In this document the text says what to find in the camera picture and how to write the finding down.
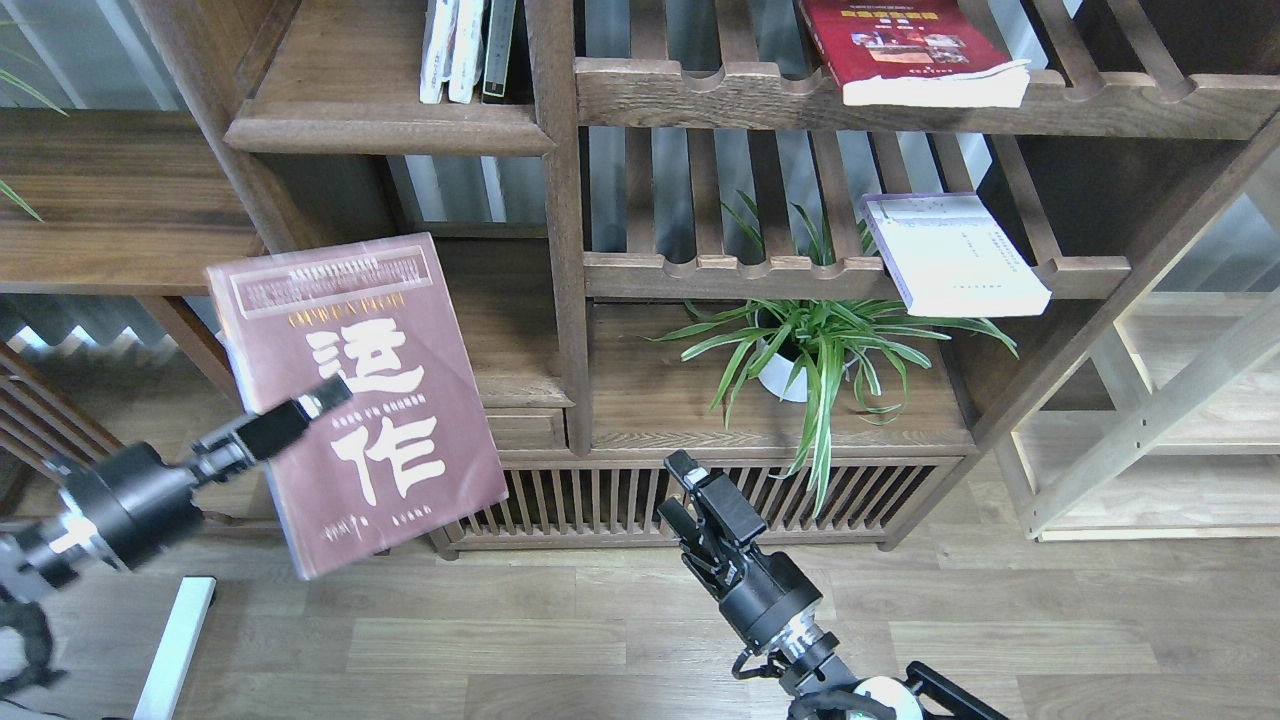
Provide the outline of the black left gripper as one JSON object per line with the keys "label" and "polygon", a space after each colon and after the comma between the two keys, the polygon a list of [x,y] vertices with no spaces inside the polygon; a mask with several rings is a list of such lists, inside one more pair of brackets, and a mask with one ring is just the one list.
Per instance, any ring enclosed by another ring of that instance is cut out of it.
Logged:
{"label": "black left gripper", "polygon": [[314,419],[348,402],[342,375],[325,378],[298,400],[241,416],[197,441],[178,464],[136,443],[86,466],[55,456],[47,465],[61,478],[65,511],[45,524],[45,551],[73,568],[84,556],[136,569],[204,523],[197,489],[223,483],[276,456],[300,439]]}

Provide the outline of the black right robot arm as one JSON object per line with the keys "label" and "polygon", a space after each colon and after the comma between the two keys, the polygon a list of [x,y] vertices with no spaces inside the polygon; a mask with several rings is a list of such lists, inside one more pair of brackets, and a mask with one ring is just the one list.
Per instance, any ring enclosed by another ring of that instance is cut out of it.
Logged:
{"label": "black right robot arm", "polygon": [[678,537],[684,564],[744,642],[733,678],[773,678],[790,694],[790,719],[1001,719],[948,678],[914,661],[902,679],[856,676],[837,655],[838,638],[815,620],[822,593],[783,552],[764,553],[765,521],[723,473],[687,452],[666,469],[698,511],[668,497],[660,515]]}

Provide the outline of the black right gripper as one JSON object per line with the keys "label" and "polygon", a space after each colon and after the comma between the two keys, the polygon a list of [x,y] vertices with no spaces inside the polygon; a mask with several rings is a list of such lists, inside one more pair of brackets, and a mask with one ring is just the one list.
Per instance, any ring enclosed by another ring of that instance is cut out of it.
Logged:
{"label": "black right gripper", "polygon": [[658,507],[680,542],[685,565],[718,605],[749,653],[803,656],[822,638],[822,594],[783,552],[764,553],[764,519],[726,474],[710,474],[687,451],[666,457],[667,471],[698,511],[667,497]]}

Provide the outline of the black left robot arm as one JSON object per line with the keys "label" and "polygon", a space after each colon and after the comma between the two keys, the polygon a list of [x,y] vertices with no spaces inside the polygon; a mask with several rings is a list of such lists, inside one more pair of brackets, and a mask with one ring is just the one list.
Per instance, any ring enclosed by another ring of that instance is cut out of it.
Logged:
{"label": "black left robot arm", "polygon": [[64,511],[3,534],[3,626],[23,639],[26,666],[3,680],[8,698],[32,685],[51,685],[52,633],[40,601],[79,578],[78,566],[97,559],[136,570],[204,524],[193,502],[197,488],[224,483],[282,454],[323,415],[352,397],[334,375],[314,389],[260,414],[246,414],[198,439],[192,455],[165,462],[138,442],[84,465],[68,456],[46,460],[61,480]]}

